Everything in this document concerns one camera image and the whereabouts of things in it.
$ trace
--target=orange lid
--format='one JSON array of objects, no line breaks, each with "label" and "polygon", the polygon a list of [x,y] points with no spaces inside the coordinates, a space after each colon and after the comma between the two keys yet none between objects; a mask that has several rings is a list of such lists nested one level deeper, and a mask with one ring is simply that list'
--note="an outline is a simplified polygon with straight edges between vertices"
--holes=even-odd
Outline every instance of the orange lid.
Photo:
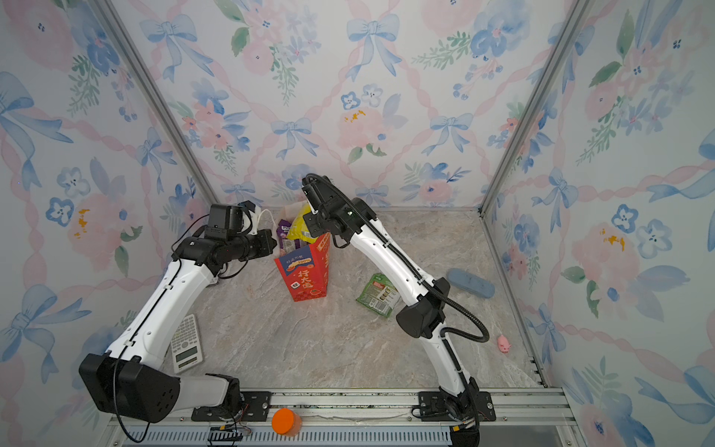
[{"label": "orange lid", "polygon": [[287,408],[281,408],[273,415],[271,425],[273,431],[279,435],[285,435],[295,425],[295,413]]}]

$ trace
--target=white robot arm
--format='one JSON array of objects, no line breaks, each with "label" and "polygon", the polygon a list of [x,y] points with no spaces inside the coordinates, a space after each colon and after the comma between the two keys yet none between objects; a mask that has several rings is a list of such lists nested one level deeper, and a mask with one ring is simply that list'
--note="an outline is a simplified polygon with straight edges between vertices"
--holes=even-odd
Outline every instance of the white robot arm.
[{"label": "white robot arm", "polygon": [[[333,242],[340,236],[354,245],[390,278],[407,304],[396,315],[398,324],[422,343],[440,385],[441,412],[421,408],[421,417],[433,421],[447,417],[456,421],[456,430],[477,430],[478,413],[482,413],[478,400],[486,393],[479,392],[474,378],[462,368],[449,333],[485,342],[489,334],[484,325],[447,298],[449,283],[419,268],[361,199],[349,200],[326,177],[315,174],[305,177],[303,191],[312,208],[304,216],[311,235],[330,232]],[[156,423],[185,408],[211,407],[225,420],[240,413],[243,403],[238,379],[223,375],[178,378],[158,368],[179,323],[211,278],[231,260],[272,253],[277,243],[270,230],[258,231],[254,226],[259,212],[251,202],[213,205],[208,224],[174,251],[174,261],[134,322],[103,355],[89,354],[84,359],[79,374],[99,410],[117,414],[120,424],[120,416]],[[482,335],[446,326],[445,304],[472,320]]]}]

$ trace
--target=calculator screen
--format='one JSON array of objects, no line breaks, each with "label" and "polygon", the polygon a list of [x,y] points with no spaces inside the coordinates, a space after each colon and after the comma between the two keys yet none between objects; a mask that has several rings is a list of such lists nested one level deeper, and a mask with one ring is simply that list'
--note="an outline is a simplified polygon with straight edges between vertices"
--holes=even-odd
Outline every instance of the calculator screen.
[{"label": "calculator screen", "polygon": [[186,357],[191,357],[192,355],[194,355],[197,352],[199,352],[199,350],[196,348],[196,346],[194,346],[193,348],[186,350],[183,353],[180,353],[179,355],[177,355],[177,362],[184,360]]}]

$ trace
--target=green leaf pattern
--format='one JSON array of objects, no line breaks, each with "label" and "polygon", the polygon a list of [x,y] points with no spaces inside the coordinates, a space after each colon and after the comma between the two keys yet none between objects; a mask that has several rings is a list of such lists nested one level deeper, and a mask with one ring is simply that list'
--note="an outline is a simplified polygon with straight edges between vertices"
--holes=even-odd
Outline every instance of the green leaf pattern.
[{"label": "green leaf pattern", "polygon": [[67,111],[71,116],[78,112],[87,114],[88,108],[99,104],[99,78],[101,73],[94,68],[89,58],[81,54],[72,58],[72,71],[75,75],[67,76],[73,81],[70,91],[72,98]]}]

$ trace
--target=blue bow pattern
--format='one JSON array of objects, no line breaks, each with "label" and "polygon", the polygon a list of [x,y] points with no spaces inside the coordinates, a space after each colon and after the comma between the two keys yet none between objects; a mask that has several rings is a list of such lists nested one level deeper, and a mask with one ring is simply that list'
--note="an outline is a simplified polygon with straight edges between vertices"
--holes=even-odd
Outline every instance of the blue bow pattern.
[{"label": "blue bow pattern", "polygon": [[169,49],[169,55],[172,57],[172,64],[164,69],[164,73],[162,74],[164,79],[168,79],[171,82],[174,81],[174,69],[181,65],[182,62],[179,47],[184,50],[184,53],[186,53],[189,59],[194,61],[200,69],[204,70],[211,76],[214,75],[211,69],[207,66],[207,64],[213,62],[214,59],[194,51],[189,48],[186,42],[184,42],[184,40],[190,42],[196,42],[197,40],[196,28],[194,28],[194,22],[191,21],[189,16],[179,14],[174,18],[174,21],[166,21],[161,24],[155,20],[144,20],[139,24],[139,26],[142,28],[142,32],[150,42],[157,43],[161,42],[163,39],[167,40],[167,48]]},{"label": "blue bow pattern", "polygon": [[[710,131],[707,137],[700,144],[698,152],[703,157],[715,160],[715,129]],[[648,191],[653,193],[649,202],[670,197],[672,195],[682,195],[689,199],[701,199],[715,192],[715,170],[711,170],[704,176],[700,177],[695,183],[679,190],[673,185],[654,185],[649,186]],[[710,225],[708,226],[708,251],[715,250],[715,212],[710,217]]]},{"label": "blue bow pattern", "polygon": [[308,118],[301,118],[296,122],[274,121],[271,123],[270,129],[276,135],[285,134],[288,142],[288,146],[275,155],[276,158],[285,160],[285,156],[288,151],[295,147],[296,138],[298,138],[298,141],[305,148],[305,150],[317,157],[317,154],[315,153],[314,149],[318,147],[318,144],[306,140],[301,135],[310,135],[312,133],[312,125],[310,124],[310,120]]},{"label": "blue bow pattern", "polygon": [[376,188],[360,187],[355,190],[355,195],[358,197],[364,197],[365,203],[368,205],[372,205],[373,200],[375,200],[379,206],[389,207],[390,203],[381,198],[388,196],[388,190],[389,188],[387,185],[381,185]]},{"label": "blue bow pattern", "polygon": [[553,345],[553,350],[556,352],[562,351],[566,349],[566,339],[556,330],[556,326],[551,321],[551,312],[548,311],[545,303],[541,303],[538,307],[538,313],[541,316],[541,320],[543,320],[540,325],[535,326],[528,318],[524,318],[524,320],[526,320],[526,325],[534,329],[539,335],[548,331],[548,334],[543,338],[541,361],[551,364],[551,346]]},{"label": "blue bow pattern", "polygon": [[365,51],[363,52],[363,61],[353,68],[348,70],[345,78],[351,78],[355,82],[355,78],[360,72],[360,68],[363,65],[369,64],[373,60],[373,54],[375,49],[373,48],[373,38],[375,36],[375,46],[378,48],[378,54],[380,59],[383,60],[383,64],[388,69],[393,76],[397,76],[395,73],[394,64],[398,64],[402,61],[401,58],[390,53],[385,44],[381,39],[385,39],[394,42],[398,37],[398,32],[400,31],[400,19],[394,14],[388,14],[384,19],[380,21],[367,22],[362,19],[353,19],[347,23],[347,37],[351,42],[357,42],[365,40]]},{"label": "blue bow pattern", "polygon": [[35,101],[30,97],[30,93],[24,85],[13,74],[8,72],[0,72],[0,126],[5,129],[5,132],[12,138],[15,143],[25,153],[25,163],[22,165],[22,187],[30,190],[30,184],[34,183],[38,187],[42,187],[40,179],[37,178],[37,173],[32,165],[32,156],[35,155],[35,145],[32,138],[25,130],[14,122],[10,121],[3,115],[7,113],[20,124],[29,127],[35,132],[43,134],[45,137],[55,139],[65,143],[73,143],[73,141],[59,133],[58,130],[62,127],[61,119],[35,119],[26,117],[14,110],[29,109],[34,107]]},{"label": "blue bow pattern", "polygon": [[45,358],[40,367],[40,377],[42,383],[47,383],[50,373],[58,373],[57,365],[54,363],[50,351],[54,346],[54,335],[43,328],[28,328],[30,323],[39,325],[50,325],[55,323],[67,323],[77,318],[92,313],[90,310],[78,310],[82,305],[82,299],[58,310],[50,315],[40,316],[45,310],[52,307],[57,301],[57,295],[47,286],[35,284],[25,292],[22,298],[22,312],[15,315],[10,326],[0,330],[0,361],[6,362],[12,358],[20,347],[22,337],[38,345],[46,352]]},{"label": "blue bow pattern", "polygon": [[[450,134],[450,127],[454,127],[460,130],[469,129],[469,126],[472,125],[472,118],[473,116],[471,113],[465,113],[456,118],[447,118],[442,116],[432,118],[432,120],[430,120],[430,129],[442,129],[442,134],[440,135],[440,139],[437,141],[437,144],[433,144],[432,146],[427,147],[425,150],[422,151],[422,153],[429,155],[432,153],[433,150],[435,150],[437,146],[445,144]],[[469,143],[469,140],[463,138],[454,129],[452,129],[452,140],[454,141],[454,145],[457,147],[457,149],[459,149],[459,152],[464,152],[463,145]]]},{"label": "blue bow pattern", "polygon": [[263,203],[261,199],[253,196],[253,194],[256,193],[256,187],[253,185],[253,182],[243,182],[240,185],[228,185],[224,183],[221,185],[221,189],[227,194],[235,193],[236,203],[245,202],[246,200],[250,200],[259,205]]},{"label": "blue bow pattern", "polygon": [[157,170],[157,194],[164,192],[164,187],[162,186],[162,166],[159,163],[159,158],[164,160],[169,164],[176,164],[176,160],[172,158],[174,151],[161,152],[156,150],[162,145],[162,141],[159,138],[159,134],[154,127],[150,127],[147,130],[147,139],[144,144],[137,148],[137,161],[141,166],[146,166],[147,161],[151,160],[154,168]]},{"label": "blue bow pattern", "polygon": [[558,227],[561,228],[561,200],[563,200],[563,206],[569,208],[578,200],[578,188],[566,183],[563,179],[563,173],[557,167],[551,170],[548,176],[548,182],[554,186],[551,193],[546,196],[546,199],[532,197],[533,204],[531,204],[531,206],[535,207],[540,203],[551,205],[552,202],[555,202],[553,204],[553,212],[551,213],[551,232],[553,232],[554,225],[558,225]]}]

